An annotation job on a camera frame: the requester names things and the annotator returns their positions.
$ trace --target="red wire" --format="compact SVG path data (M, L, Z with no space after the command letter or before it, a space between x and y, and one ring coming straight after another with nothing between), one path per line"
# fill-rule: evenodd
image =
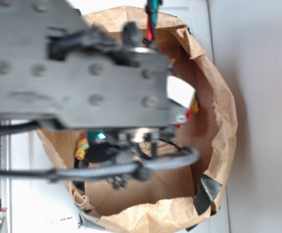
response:
M153 40L153 34L151 31L151 24L150 24L150 16L148 17L148 21L147 21L147 39L149 41Z
M152 41L153 40L153 33L151 31L151 21L150 21L150 15L148 14L147 15L147 39L149 41Z

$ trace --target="white surface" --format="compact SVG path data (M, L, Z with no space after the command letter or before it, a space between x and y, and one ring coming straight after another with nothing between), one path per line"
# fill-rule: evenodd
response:
M231 233L282 232L282 0L209 0L214 61L236 99Z
M144 7L146 0L73 0L82 13L95 12L119 5ZM188 22L192 34L212 58L207 5L204 0L164 0L162 12L178 16ZM12 136L12 169L47 169L52 165L35 133ZM97 233L91 229L77 229L76 207L62 183L43 181L12 181L13 233L79 232ZM220 212L199 224L193 233L228 233L229 220L226 199Z
M190 108L195 89L175 76L167 77L167 97L185 108Z

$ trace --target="red object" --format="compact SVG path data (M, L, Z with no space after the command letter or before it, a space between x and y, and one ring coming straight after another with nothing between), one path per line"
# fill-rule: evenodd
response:
M150 16L148 17L147 20L147 39L149 41L153 40L153 34L151 32Z

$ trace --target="small toy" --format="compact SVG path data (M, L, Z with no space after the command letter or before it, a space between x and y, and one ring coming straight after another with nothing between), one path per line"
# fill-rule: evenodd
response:
M78 149L74 155L74 157L78 160L83 160L86 152L89 148L89 143L87 140L87 134L84 132L82 134L82 139L78 142Z

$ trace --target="green wire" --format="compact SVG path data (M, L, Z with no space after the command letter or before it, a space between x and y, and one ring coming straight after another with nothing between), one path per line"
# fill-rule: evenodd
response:
M152 9L154 11L157 11L159 8L159 1L158 0L152 0ZM153 13L152 14L152 20L153 20L153 23L157 23L157 13Z

